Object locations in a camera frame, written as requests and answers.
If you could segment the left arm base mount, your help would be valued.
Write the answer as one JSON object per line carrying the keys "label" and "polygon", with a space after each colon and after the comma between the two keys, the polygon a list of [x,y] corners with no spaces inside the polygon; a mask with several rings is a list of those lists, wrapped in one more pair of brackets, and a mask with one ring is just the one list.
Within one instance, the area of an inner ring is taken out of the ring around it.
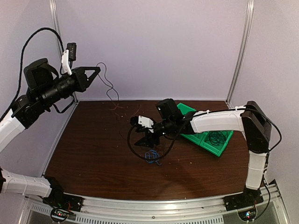
{"label": "left arm base mount", "polygon": [[43,197],[43,202],[60,210],[80,212],[83,198],[62,192],[51,192],[48,197]]}

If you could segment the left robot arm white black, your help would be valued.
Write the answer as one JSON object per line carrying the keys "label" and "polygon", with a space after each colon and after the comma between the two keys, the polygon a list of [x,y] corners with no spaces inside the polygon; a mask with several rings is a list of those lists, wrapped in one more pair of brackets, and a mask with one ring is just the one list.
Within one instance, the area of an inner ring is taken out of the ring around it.
{"label": "left robot arm white black", "polygon": [[[44,112],[61,99],[84,92],[100,73],[100,67],[77,67],[59,76],[46,58],[34,61],[24,68],[28,90],[10,106],[0,122],[0,149],[24,130],[31,127]],[[31,177],[0,170],[1,193],[35,195],[57,207],[67,203],[67,196],[53,177]]]}

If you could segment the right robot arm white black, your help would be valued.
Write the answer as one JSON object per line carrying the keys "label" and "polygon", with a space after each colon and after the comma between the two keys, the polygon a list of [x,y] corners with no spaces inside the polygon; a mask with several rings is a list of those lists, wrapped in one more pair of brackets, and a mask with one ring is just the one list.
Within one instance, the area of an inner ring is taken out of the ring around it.
{"label": "right robot arm white black", "polygon": [[270,153],[271,122],[255,101],[246,105],[218,111],[189,111],[183,114],[171,98],[157,103],[162,118],[160,122],[142,115],[130,119],[131,129],[144,133],[135,145],[153,148],[159,145],[160,137],[173,134],[193,135],[212,131],[237,131],[245,134],[249,151],[249,164],[240,203],[251,205],[259,196]]}

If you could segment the green three-compartment bin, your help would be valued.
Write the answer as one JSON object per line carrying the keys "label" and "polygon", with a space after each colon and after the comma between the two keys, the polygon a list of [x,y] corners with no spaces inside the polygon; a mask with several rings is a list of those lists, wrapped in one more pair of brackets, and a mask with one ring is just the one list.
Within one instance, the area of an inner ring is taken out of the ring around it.
{"label": "green three-compartment bin", "polygon": [[181,134],[192,143],[220,157],[227,148],[234,131],[209,131],[196,134]]}

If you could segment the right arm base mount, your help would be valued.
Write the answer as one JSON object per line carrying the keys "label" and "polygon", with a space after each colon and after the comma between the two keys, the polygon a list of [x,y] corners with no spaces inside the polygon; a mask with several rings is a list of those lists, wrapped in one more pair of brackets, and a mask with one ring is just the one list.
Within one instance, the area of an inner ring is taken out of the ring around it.
{"label": "right arm base mount", "polygon": [[263,197],[258,196],[256,199],[254,199],[251,196],[240,193],[236,195],[225,196],[223,200],[226,211],[232,211],[241,210],[247,207],[254,207],[256,204],[263,202]]}

